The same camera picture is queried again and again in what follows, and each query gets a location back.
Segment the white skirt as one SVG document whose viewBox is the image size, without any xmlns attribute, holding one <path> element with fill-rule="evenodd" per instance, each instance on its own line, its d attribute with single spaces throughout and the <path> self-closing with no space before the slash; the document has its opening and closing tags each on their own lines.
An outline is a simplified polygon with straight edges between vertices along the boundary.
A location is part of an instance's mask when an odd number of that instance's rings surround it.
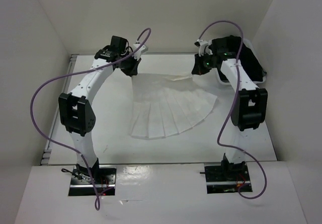
<svg viewBox="0 0 322 224">
<path fill-rule="evenodd" d="M 202 122 L 217 100 L 191 75 L 140 73 L 131 80 L 129 135 L 133 138 L 160 139 L 183 133 Z"/>
</svg>

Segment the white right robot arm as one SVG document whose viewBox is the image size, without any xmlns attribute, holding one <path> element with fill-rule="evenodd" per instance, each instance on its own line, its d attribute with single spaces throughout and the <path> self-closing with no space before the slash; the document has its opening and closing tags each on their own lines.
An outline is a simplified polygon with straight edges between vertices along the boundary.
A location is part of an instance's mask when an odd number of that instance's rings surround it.
<svg viewBox="0 0 322 224">
<path fill-rule="evenodd" d="M 220 82 L 234 90 L 232 106 L 224 123 L 231 121 L 239 129 L 257 129 L 266 117 L 268 92 L 258 87 L 264 73 L 253 54 L 240 37 L 229 36 L 206 41 L 197 39 L 194 75 L 204 75 L 212 69 Z"/>
</svg>

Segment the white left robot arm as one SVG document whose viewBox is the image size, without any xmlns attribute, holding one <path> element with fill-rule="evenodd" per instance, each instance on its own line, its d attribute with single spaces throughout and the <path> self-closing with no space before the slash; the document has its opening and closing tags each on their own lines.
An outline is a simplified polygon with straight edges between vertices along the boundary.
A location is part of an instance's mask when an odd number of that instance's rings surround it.
<svg viewBox="0 0 322 224">
<path fill-rule="evenodd" d="M 94 151 L 92 130 L 96 116 L 92 102 L 105 80 L 119 68 L 127 76 L 137 75 L 141 56 L 148 47 L 136 42 L 129 46 L 128 40 L 113 36 L 109 45 L 94 56 L 91 72 L 69 93 L 58 98 L 60 122 L 69 132 L 77 151 L 76 172 L 88 183 L 96 183 L 103 172 Z"/>
</svg>

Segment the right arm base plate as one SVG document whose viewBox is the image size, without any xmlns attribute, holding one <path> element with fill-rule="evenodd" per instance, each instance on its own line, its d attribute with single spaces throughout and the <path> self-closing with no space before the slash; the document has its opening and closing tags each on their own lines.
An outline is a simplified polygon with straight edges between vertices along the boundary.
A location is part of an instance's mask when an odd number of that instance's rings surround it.
<svg viewBox="0 0 322 224">
<path fill-rule="evenodd" d="M 200 172 L 205 177 L 208 194 L 252 192 L 252 185 L 246 164 L 232 164 L 231 169 L 223 164 L 205 164 Z"/>
</svg>

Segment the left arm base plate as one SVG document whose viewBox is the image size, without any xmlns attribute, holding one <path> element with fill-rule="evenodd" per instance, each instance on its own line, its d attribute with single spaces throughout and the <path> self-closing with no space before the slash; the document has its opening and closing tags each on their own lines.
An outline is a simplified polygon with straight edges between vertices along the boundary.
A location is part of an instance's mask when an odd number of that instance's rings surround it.
<svg viewBox="0 0 322 224">
<path fill-rule="evenodd" d="M 103 196 L 115 195 L 116 168 L 101 166 L 100 176 L 95 179 L 95 186 L 98 193 Z M 95 191 L 89 176 L 79 173 L 76 167 L 71 173 L 68 196 L 95 196 Z"/>
</svg>

